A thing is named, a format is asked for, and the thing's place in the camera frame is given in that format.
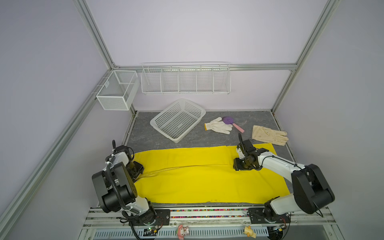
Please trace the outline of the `yellow trousers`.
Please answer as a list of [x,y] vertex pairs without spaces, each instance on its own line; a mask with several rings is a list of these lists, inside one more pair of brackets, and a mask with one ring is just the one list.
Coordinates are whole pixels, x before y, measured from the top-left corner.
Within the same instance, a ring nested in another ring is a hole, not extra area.
[[286,181],[268,170],[236,171],[235,146],[150,150],[135,154],[144,166],[139,196],[157,204],[264,204],[289,195]]

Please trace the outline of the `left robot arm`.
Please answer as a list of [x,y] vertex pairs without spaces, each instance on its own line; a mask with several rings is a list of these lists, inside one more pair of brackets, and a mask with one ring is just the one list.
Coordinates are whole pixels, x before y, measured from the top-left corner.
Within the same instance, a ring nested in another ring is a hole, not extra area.
[[149,200],[139,196],[135,186],[144,166],[134,160],[132,148],[117,147],[115,141],[112,145],[113,153],[106,157],[105,168],[92,176],[100,207],[105,213],[121,211],[123,224],[154,224],[157,213]]

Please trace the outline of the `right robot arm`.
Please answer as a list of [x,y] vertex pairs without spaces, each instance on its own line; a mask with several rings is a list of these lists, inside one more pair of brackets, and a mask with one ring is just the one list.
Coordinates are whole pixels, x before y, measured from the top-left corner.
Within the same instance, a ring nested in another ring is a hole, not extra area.
[[276,197],[264,204],[264,209],[249,208],[252,223],[274,224],[288,221],[290,213],[303,211],[306,214],[320,213],[321,209],[335,200],[335,195],[321,169],[314,165],[302,165],[278,157],[265,148],[256,148],[250,140],[239,134],[238,158],[234,159],[236,171],[270,170],[292,184],[293,193]]

